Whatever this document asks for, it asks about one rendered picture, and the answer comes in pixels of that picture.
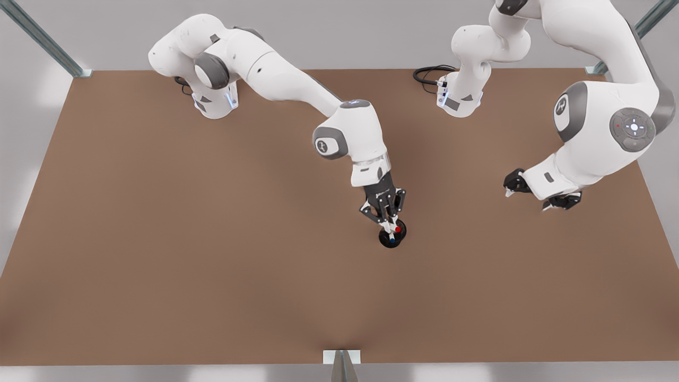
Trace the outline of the silver frame post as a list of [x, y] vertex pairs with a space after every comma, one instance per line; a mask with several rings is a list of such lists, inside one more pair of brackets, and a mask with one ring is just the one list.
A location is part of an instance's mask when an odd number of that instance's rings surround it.
[[15, 0], [0, 0], [0, 10], [36, 41], [66, 72], [74, 78], [88, 78], [93, 70], [82, 68], [25, 12]]
[[[641, 39], [651, 31], [669, 12], [679, 4], [679, 0], [658, 0], [648, 12], [634, 25], [634, 30]], [[603, 61], [596, 65], [585, 67], [587, 75], [604, 75], [608, 73], [608, 67]]]
[[354, 365], [361, 363], [360, 350], [324, 350], [323, 363], [333, 365], [330, 382], [359, 382]]

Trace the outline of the black round pen cup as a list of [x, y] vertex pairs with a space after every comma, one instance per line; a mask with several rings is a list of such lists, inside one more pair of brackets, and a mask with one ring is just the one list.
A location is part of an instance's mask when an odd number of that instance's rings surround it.
[[407, 234], [407, 227], [405, 223], [401, 219], [397, 219], [397, 225], [398, 227], [401, 227], [401, 232], [395, 233], [395, 242], [389, 242], [388, 241], [388, 235], [385, 232], [384, 229], [381, 229], [379, 234], [378, 234], [378, 239], [380, 240], [381, 244], [386, 247], [386, 248], [395, 248], [397, 247], [403, 239], [405, 239], [405, 236]]

